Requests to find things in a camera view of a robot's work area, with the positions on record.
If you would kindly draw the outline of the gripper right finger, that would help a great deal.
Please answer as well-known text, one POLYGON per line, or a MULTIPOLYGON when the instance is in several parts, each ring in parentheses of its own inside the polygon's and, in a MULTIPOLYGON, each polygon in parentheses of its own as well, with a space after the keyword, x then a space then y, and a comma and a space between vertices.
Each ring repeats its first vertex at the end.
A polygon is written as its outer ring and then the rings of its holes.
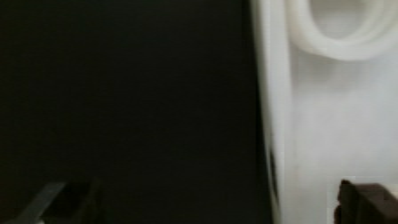
POLYGON ((334 224, 398 224, 398 198, 377 184, 341 181, 334 224))

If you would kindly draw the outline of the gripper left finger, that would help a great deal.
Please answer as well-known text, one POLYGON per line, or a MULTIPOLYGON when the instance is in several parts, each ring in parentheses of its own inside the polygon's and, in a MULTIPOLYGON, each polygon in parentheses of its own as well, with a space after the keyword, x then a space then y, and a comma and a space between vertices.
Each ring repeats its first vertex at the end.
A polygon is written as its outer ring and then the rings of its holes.
POLYGON ((107 224, 98 182, 50 182, 11 224, 107 224))

